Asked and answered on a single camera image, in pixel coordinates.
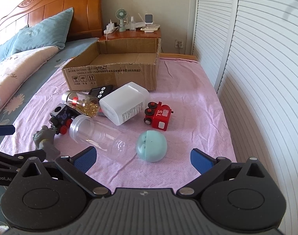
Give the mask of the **grey elephant figurine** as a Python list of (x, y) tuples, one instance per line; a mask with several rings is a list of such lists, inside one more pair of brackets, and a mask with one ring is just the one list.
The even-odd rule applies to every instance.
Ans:
[(41, 129), (33, 135), (36, 149), (43, 150), (46, 153), (47, 161), (54, 161), (61, 154), (54, 146), (55, 133), (56, 131), (53, 128), (48, 128), (46, 125), (43, 125)]

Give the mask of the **teal egg-shaped case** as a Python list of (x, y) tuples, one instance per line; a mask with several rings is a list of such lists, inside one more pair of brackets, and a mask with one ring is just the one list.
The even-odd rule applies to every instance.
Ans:
[(165, 136), (157, 130), (147, 130), (137, 139), (136, 152), (143, 161), (158, 162), (165, 157), (167, 149)]

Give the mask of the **red toy train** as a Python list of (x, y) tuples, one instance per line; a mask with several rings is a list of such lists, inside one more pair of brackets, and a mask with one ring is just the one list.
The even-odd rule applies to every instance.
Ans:
[(166, 131), (172, 114), (173, 110), (168, 105), (151, 101), (145, 109), (144, 123), (154, 129)]

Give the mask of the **blue bed sheet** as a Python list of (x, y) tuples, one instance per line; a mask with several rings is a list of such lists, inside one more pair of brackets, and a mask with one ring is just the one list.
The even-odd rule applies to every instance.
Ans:
[(88, 38), (67, 42), (65, 48), (33, 73), (11, 97), (4, 108), (1, 109), (0, 124), (14, 124), (17, 117), (42, 85), (45, 84), (68, 59), (76, 57), (97, 40), (97, 38)]

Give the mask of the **clear plastic cup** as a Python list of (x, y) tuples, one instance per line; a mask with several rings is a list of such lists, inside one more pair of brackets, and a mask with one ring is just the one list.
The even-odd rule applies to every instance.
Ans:
[(76, 143), (94, 146), (98, 152), (113, 159), (120, 158), (128, 149), (122, 132), (86, 115), (79, 115), (72, 121), (69, 135)]

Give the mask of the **capsule bottle silver cap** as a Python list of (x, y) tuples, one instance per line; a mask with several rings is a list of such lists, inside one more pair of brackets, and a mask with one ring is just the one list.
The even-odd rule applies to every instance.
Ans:
[(91, 118), (94, 118), (100, 110), (98, 99), (89, 94), (66, 91), (61, 98), (63, 102)]

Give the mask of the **pink blanket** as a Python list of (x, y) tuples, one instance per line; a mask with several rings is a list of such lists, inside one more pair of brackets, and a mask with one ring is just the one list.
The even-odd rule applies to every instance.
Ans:
[[(69, 90), (62, 70), (58, 69), (32, 97), (13, 123), (16, 131), (0, 143), (0, 151), (9, 155), (33, 151), (32, 135), (48, 125), (50, 112)], [(97, 162), (87, 175), (114, 191), (127, 188), (173, 188), (174, 191), (199, 176), (190, 164), (190, 152), (198, 148), (212, 157), (225, 156), (236, 161), (230, 132), (222, 106), (202, 67), (194, 61), (159, 61), (157, 89), (151, 100), (168, 105), (173, 114), (167, 131), (166, 156), (159, 162), (142, 161), (136, 154), (139, 135), (152, 129), (138, 114), (121, 126), (105, 117), (97, 120), (116, 128), (126, 137), (128, 155), (118, 162), (98, 153)]]

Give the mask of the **black digital timer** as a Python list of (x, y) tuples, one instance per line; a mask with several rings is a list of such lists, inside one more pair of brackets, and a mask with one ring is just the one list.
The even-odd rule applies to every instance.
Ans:
[(106, 85), (103, 87), (93, 88), (89, 91), (89, 95), (98, 98), (98, 100), (104, 98), (113, 91), (113, 85)]

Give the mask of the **cardboard box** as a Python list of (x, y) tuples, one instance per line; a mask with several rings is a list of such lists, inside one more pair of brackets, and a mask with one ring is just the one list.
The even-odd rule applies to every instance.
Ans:
[(134, 82), (148, 91), (157, 88), (161, 38), (122, 38), (91, 44), (62, 68), (72, 91), (88, 92)]

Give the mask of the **blue pillow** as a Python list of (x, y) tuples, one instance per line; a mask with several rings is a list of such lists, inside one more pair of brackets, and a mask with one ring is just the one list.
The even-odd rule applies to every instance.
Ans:
[(0, 45), (0, 61), (15, 53), (45, 46), (63, 49), (72, 17), (73, 8), (71, 7), (32, 27), (25, 26), (20, 29), (11, 39)]

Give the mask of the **white power strip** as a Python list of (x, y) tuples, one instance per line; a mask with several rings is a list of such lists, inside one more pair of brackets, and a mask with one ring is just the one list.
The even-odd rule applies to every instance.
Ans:
[(113, 32), (115, 32), (118, 29), (118, 25), (116, 22), (113, 22), (112, 20), (110, 20), (110, 22), (107, 24), (105, 30), (104, 30), (104, 34), (112, 34)]

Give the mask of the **wooden nightstand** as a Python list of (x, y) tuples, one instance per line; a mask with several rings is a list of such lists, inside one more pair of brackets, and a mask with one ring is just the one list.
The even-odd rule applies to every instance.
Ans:
[(125, 32), (115, 31), (98, 40), (101, 54), (157, 53), (161, 52), (162, 35), (158, 30), (145, 33), (139, 29)]

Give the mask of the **white remote control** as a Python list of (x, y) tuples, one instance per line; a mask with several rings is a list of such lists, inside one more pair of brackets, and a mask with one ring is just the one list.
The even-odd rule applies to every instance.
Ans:
[(154, 27), (154, 26), (145, 26), (145, 27), (142, 27), (140, 29), (141, 31), (145, 32), (145, 33), (153, 33), (153, 32), (156, 32), (159, 30), (159, 26), (157, 27)]

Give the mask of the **small clear bottle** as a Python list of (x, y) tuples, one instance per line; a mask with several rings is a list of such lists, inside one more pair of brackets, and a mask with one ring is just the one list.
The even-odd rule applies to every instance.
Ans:
[(129, 30), (134, 31), (136, 30), (136, 22), (134, 20), (134, 16), (131, 16), (130, 22), (129, 22)]

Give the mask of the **wooden headboard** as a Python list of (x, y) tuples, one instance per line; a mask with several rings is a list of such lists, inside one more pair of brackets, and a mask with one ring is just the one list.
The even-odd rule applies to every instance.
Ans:
[(103, 35), (102, 0), (23, 0), (0, 19), (0, 44), (25, 25), (34, 26), (46, 18), (73, 8), (67, 40)]

